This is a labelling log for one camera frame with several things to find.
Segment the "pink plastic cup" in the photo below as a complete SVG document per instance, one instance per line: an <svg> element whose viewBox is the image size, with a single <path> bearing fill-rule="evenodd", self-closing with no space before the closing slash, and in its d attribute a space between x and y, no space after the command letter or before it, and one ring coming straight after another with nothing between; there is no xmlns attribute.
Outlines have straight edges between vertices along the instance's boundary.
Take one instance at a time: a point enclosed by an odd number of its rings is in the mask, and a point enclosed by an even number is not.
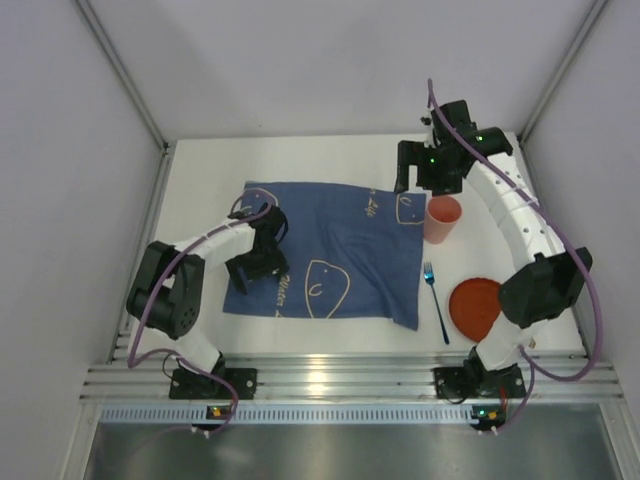
<svg viewBox="0 0 640 480"><path fill-rule="evenodd" d="M452 196L432 197L426 206L423 235L430 244L442 243L462 216L460 203Z"/></svg>

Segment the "blue cloth placemat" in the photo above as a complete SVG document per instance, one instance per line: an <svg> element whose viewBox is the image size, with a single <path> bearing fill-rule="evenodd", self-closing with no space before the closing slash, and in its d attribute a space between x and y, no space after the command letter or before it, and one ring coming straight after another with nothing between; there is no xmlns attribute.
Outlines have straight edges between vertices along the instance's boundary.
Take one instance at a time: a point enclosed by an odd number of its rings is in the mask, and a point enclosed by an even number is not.
<svg viewBox="0 0 640 480"><path fill-rule="evenodd" d="M287 217L281 278L228 287L223 310L295 319L384 318L415 331L422 275L423 194L312 182L248 182L241 208Z"/></svg>

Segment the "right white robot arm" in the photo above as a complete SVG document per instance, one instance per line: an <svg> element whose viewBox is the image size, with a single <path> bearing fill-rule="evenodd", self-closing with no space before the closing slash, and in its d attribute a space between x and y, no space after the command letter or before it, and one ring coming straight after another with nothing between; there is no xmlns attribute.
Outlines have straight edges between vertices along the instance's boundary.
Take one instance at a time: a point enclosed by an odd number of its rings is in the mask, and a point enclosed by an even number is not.
<svg viewBox="0 0 640 480"><path fill-rule="evenodd" d="M494 393L498 381L518 373L525 345L543 324L572 307L582 290L595 290L593 259L545 216L501 129L478 128L463 100L438 105L430 99L428 106L422 121L431 137L399 142L394 192L408 191L411 168L417 187L433 198L459 194L469 184L506 241L515 272L498 290L497 319L463 363L473 392Z"/></svg>

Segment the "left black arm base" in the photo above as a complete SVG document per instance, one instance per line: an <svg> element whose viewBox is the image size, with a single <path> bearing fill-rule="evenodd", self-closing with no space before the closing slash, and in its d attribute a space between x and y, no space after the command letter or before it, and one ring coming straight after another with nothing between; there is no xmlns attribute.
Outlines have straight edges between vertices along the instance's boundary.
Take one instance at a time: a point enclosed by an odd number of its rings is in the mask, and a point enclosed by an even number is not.
<svg viewBox="0 0 640 480"><path fill-rule="evenodd" d="M184 367L175 357L167 354L162 362L162 372L170 379L169 398L172 400L230 400L231 391L211 378ZM231 385L240 400L251 400L257 389L257 370L254 368L226 367L224 363L214 368L213 374Z"/></svg>

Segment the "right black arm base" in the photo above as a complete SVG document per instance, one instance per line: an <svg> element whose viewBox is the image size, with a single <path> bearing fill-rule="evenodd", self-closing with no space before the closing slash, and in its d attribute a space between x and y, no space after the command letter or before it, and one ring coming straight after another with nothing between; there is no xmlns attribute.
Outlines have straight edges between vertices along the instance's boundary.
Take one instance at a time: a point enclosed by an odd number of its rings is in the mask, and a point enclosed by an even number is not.
<svg viewBox="0 0 640 480"><path fill-rule="evenodd" d="M453 403L468 399L520 399L525 396L521 370L507 369L472 374L462 366L438 367L433 370L436 397Z"/></svg>

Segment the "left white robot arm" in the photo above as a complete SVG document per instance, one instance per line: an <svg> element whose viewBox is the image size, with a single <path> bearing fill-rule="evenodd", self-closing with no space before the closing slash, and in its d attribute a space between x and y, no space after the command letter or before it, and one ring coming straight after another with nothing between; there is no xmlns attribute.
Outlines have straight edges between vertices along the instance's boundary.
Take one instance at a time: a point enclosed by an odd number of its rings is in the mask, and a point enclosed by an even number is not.
<svg viewBox="0 0 640 480"><path fill-rule="evenodd" d="M168 244L150 243L143 254L126 300L126 311L138 320L128 367L165 353L188 370L209 376L224 363L223 354L198 331L205 274L223 266L232 287L243 295L247 284L281 278L289 270L280 243L288 220L265 202L255 213L233 211L209 232Z"/></svg>

